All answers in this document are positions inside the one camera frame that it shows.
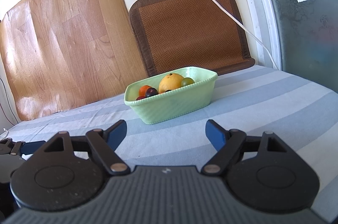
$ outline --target table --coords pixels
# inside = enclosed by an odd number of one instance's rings
[[[306,79],[253,66],[219,76],[209,106],[155,125],[146,125],[124,104],[123,94],[67,112],[21,122],[10,129],[14,141],[48,140],[57,131],[84,135],[127,122],[116,153],[130,165],[196,165],[215,153],[204,127],[213,119],[248,135],[275,132],[317,172],[320,192],[313,209],[327,221],[338,214],[338,94]]]

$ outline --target orange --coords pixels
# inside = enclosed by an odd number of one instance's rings
[[[159,83],[158,93],[166,92],[167,90],[174,90],[181,87],[181,82],[184,79],[179,74],[168,74]]]
[[[145,85],[145,86],[142,86],[140,89],[139,89],[139,96],[146,96],[146,91],[147,89],[151,88],[151,86],[148,86],[148,85]]]

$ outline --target fruit bowl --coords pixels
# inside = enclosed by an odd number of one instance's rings
[[[142,86],[149,85],[158,89],[162,78],[170,73],[190,77],[195,83],[136,101]],[[130,106],[145,124],[160,123],[209,105],[216,79],[217,73],[208,69],[176,69],[130,84],[124,94],[124,103]]]

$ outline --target green grape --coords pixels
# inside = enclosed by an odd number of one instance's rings
[[[191,84],[194,84],[194,83],[195,83],[194,80],[192,80],[192,79],[189,78],[189,77],[186,77],[186,78],[184,78],[184,79],[181,81],[181,87],[185,87],[185,86],[187,86],[187,85],[191,85]]]

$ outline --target yellow citrus fruit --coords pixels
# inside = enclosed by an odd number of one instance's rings
[[[166,75],[158,86],[158,93],[166,92],[167,90],[174,90],[181,87],[181,81],[184,79],[179,74],[168,74]]]

